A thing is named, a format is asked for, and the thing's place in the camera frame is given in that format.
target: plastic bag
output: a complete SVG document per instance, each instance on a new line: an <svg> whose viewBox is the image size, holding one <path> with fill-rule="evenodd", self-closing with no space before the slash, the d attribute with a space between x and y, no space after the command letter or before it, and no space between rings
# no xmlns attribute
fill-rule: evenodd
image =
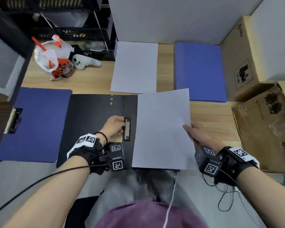
<svg viewBox="0 0 285 228"><path fill-rule="evenodd" d="M64 42L58 35L53 41L40 43L34 37L37 46L34 50L34 60L46 72L50 80L61 80L72 75L74 65L69 60L74 48Z"/></svg>

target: person's left hand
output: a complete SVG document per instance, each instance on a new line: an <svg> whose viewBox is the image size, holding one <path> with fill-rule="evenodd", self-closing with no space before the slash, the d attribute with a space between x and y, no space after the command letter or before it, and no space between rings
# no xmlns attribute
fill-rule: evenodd
<svg viewBox="0 0 285 228"><path fill-rule="evenodd" d="M110 137L114 134L123 133L123 126L125 126L124 117L114 115L107 119L100 132L104 133L107 136L108 140L110 140Z"/></svg>

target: black bracelet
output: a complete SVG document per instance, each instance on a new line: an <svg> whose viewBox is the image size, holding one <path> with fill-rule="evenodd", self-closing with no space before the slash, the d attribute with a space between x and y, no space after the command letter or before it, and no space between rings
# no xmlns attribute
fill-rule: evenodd
<svg viewBox="0 0 285 228"><path fill-rule="evenodd" d="M109 143L107 136L106 136L103 132L99 132L99 131L98 131L98 132L96 132L94 135L96 135L97 133L102 134L102 135L105 137L107 143Z"/></svg>

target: blue folder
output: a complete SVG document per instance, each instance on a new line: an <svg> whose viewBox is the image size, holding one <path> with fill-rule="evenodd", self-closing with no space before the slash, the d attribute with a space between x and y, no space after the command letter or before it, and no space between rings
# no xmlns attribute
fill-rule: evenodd
<svg viewBox="0 0 285 228"><path fill-rule="evenodd" d="M185 88L190 100L227 102L220 45L174 44L174 89Z"/></svg>
<svg viewBox="0 0 285 228"><path fill-rule="evenodd" d="M14 134L4 134L0 161L56 162L71 90L21 87L14 108L22 108Z"/></svg>

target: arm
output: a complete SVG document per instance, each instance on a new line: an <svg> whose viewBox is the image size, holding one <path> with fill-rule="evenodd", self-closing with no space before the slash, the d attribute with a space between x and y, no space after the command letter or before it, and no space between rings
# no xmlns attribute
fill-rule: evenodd
<svg viewBox="0 0 285 228"><path fill-rule="evenodd" d="M108 140L116 133L122 133L123 117L112 116L105 123L101 132ZM102 134L96 134L102 145L106 139ZM70 157L58 171L88 165L80 156ZM59 227L61 228L74 201L83 188L88 176L89 168L67 171L51 177L40 187L28 201L3 226L8 227Z"/></svg>
<svg viewBox="0 0 285 228"><path fill-rule="evenodd" d="M216 154L226 146L209 135L198 123L183 125L192 137ZM249 167L236 179L258 214L270 227L285 227L285 187L255 167Z"/></svg>

